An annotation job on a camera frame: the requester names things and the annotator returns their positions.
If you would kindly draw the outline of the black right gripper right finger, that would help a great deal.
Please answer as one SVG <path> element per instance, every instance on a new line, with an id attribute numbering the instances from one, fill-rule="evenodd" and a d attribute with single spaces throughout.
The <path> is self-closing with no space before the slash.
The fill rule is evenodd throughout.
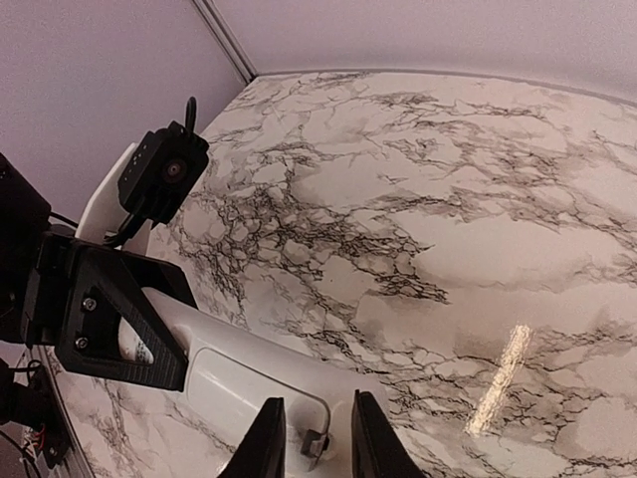
<path id="1" fill-rule="evenodd" d="M 422 477 L 374 395 L 357 390 L 351 414 L 352 476 Z"/>

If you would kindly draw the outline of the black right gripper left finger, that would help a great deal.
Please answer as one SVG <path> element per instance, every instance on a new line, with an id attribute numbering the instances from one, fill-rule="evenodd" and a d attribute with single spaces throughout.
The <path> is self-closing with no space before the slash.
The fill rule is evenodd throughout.
<path id="1" fill-rule="evenodd" d="M 270 397 L 218 477 L 284 478 L 286 442 L 284 399 Z"/>

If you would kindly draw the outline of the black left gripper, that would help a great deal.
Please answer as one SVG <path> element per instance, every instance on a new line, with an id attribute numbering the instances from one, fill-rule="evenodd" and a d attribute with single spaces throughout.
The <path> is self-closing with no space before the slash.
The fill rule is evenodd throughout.
<path id="1" fill-rule="evenodd" d="M 21 344 L 27 281 L 51 204 L 1 157 L 1 340 Z M 67 371 L 181 391 L 188 358 L 142 292 L 155 289 L 197 308 L 182 269 L 98 246 L 74 251 L 74 290 L 55 355 Z"/>

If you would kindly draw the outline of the white battery cover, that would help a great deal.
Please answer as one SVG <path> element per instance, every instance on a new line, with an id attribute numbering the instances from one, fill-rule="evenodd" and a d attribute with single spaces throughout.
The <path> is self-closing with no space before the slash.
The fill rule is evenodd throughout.
<path id="1" fill-rule="evenodd" d="M 331 413 L 324 400 L 210 349 L 196 354 L 185 396 L 190 407 L 228 441 L 242 438 L 268 398 L 282 397 L 287 457 L 305 471 L 315 466 L 328 439 Z"/>

